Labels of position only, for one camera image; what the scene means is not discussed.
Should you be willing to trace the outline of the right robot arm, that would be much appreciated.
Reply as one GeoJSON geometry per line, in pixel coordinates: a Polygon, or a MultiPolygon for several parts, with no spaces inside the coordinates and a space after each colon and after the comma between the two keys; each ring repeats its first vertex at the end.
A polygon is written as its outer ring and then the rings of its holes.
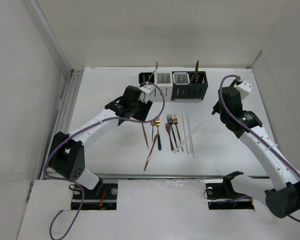
{"type": "Polygon", "coordinates": [[[259,183],[236,171],[224,177],[222,193],[233,197],[240,193],[264,203],[282,219],[300,210],[300,172],[296,170],[270,140],[260,119],[243,110],[241,94],[235,87],[218,90],[220,120],[253,153],[269,176],[270,183],[259,183]]]}

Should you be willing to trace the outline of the gold knife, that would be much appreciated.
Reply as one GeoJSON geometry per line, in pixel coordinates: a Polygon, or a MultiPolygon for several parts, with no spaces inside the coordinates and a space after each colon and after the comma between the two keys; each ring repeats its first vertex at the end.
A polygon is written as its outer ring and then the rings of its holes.
{"type": "Polygon", "coordinates": [[[200,61],[197,60],[197,62],[195,64],[195,71],[194,71],[194,78],[193,78],[193,80],[194,80],[195,83],[198,83],[198,81],[199,81],[199,79],[198,79],[198,75],[199,75],[199,63],[200,63],[200,61]]]}

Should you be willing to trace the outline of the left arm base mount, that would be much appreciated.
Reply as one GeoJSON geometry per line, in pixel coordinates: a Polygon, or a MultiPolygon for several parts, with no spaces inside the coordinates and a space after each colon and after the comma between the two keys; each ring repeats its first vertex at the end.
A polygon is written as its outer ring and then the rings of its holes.
{"type": "MultiPolygon", "coordinates": [[[[82,201],[82,192],[77,185],[70,184],[69,189],[72,191],[70,203],[71,210],[78,210],[82,201]]],[[[102,187],[97,192],[88,190],[83,187],[84,201],[82,210],[96,211],[114,211],[117,209],[118,181],[115,179],[105,179],[102,187]]]]}

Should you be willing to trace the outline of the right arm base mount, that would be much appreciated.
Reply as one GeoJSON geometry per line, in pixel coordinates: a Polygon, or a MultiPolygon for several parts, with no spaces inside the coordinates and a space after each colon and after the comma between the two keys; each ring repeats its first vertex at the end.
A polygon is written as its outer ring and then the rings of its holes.
{"type": "Polygon", "coordinates": [[[231,183],[235,177],[243,175],[235,171],[223,178],[208,179],[205,181],[204,197],[208,201],[209,210],[254,210],[251,197],[235,192],[231,183]]]}

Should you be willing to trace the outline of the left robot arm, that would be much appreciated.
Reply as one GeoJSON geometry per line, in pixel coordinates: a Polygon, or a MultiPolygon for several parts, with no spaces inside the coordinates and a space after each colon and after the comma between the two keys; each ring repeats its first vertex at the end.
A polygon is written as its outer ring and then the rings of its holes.
{"type": "Polygon", "coordinates": [[[84,187],[90,198],[101,195],[103,180],[92,173],[85,162],[85,149],[126,119],[144,122],[153,104],[151,86],[127,86],[122,96],[106,104],[90,121],[68,133],[54,135],[47,166],[69,182],[84,187]]]}

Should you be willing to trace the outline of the large copper spoon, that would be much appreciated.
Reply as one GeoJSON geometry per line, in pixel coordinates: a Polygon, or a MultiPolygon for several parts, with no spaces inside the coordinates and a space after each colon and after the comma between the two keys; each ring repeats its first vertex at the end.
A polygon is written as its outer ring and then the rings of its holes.
{"type": "Polygon", "coordinates": [[[142,131],[143,131],[143,136],[144,136],[144,139],[145,139],[146,147],[147,147],[147,149],[149,149],[149,142],[148,142],[147,133],[146,133],[144,123],[142,123],[141,126],[142,126],[142,131]]]}

